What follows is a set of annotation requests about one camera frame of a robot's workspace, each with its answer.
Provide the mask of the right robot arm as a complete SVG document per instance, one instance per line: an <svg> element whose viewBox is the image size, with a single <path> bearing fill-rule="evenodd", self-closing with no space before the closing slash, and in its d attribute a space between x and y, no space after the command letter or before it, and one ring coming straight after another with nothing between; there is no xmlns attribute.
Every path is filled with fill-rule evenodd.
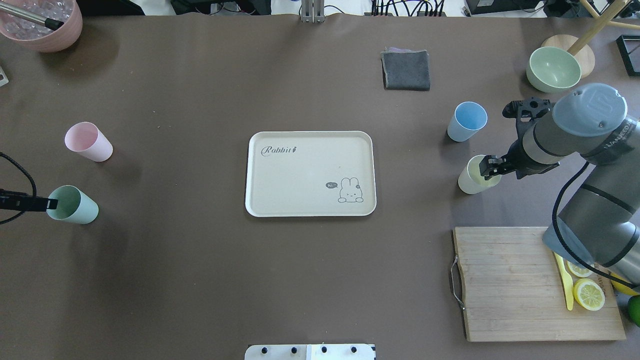
<svg viewBox="0 0 640 360"><path fill-rule="evenodd" d="M483 157L478 173L521 179L578 154L584 164L560 189L542 240L572 264L599 265L638 291L639 226L632 218L640 204L639 121L626 99L610 85L589 83L556 102L512 101L502 114L515 120L518 137L505 155Z"/></svg>

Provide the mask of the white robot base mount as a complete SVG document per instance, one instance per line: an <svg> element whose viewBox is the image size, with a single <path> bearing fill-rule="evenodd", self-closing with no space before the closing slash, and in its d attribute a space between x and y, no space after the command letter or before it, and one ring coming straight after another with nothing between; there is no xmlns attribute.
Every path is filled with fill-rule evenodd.
<svg viewBox="0 0 640 360"><path fill-rule="evenodd" d="M366 343L254 344L245 360L375 360L374 345Z"/></svg>

